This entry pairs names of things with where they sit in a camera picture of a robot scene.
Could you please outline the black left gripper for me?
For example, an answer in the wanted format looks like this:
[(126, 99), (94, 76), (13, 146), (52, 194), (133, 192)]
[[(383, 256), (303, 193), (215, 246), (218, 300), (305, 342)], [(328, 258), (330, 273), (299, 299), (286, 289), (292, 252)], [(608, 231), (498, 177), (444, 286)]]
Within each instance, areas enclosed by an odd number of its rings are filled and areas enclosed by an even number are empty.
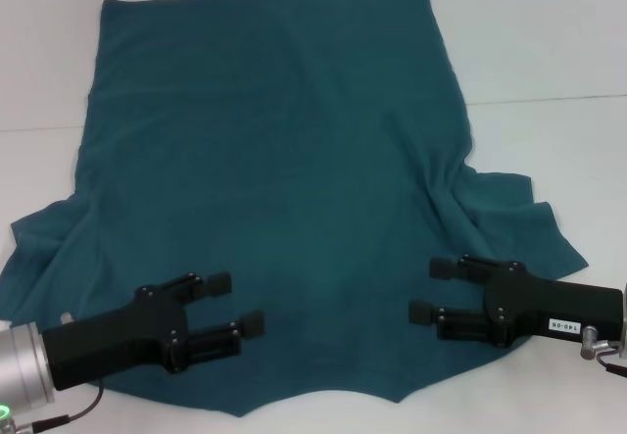
[(63, 391), (139, 365), (170, 373), (239, 356), (242, 342), (265, 334), (265, 313), (188, 333), (185, 305), (232, 291), (231, 275), (184, 274), (136, 291), (127, 305), (42, 333), (53, 386)]

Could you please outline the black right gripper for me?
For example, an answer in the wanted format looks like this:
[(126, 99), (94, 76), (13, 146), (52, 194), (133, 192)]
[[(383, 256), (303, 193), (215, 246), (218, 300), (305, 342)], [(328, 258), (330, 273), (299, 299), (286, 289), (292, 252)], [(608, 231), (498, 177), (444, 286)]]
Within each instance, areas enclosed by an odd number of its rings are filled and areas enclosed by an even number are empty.
[(474, 341), (498, 347), (509, 347), (517, 339), (529, 336), (580, 343), (588, 326), (597, 330), (600, 339), (621, 338), (620, 290), (547, 280), (530, 274), (522, 266), (500, 267), (500, 262), (469, 255), (456, 261), (431, 259), (431, 278), (486, 282), (485, 310), (453, 309), (412, 300), (410, 324), (435, 325), (440, 340)]

